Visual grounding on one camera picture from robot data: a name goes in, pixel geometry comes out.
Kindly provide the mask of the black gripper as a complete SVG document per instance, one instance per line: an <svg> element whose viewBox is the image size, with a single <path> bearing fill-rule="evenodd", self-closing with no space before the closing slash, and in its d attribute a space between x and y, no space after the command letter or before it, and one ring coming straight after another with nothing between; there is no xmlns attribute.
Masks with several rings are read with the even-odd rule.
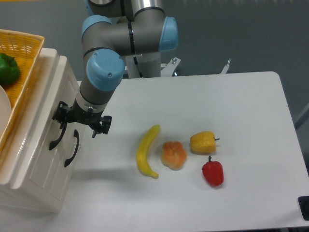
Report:
<svg viewBox="0 0 309 232"><path fill-rule="evenodd" d="M88 125L93 130L92 138L98 134L108 134L112 123L111 116L103 116L102 111L94 112L94 110L85 111L78 104L69 107L65 102L60 101L54 111L52 119L60 124L60 128L64 128L66 123L77 122Z"/></svg>

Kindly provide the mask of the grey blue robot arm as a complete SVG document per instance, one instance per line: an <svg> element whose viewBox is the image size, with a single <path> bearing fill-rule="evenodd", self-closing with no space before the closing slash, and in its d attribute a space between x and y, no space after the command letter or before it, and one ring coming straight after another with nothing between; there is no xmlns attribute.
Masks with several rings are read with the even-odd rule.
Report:
<svg viewBox="0 0 309 232"><path fill-rule="evenodd" d="M102 113L120 84L123 57L173 50L178 45L176 19L160 0L87 0L82 25L84 78L72 106L60 102L53 120L65 132L69 123L107 134L112 118Z"/></svg>

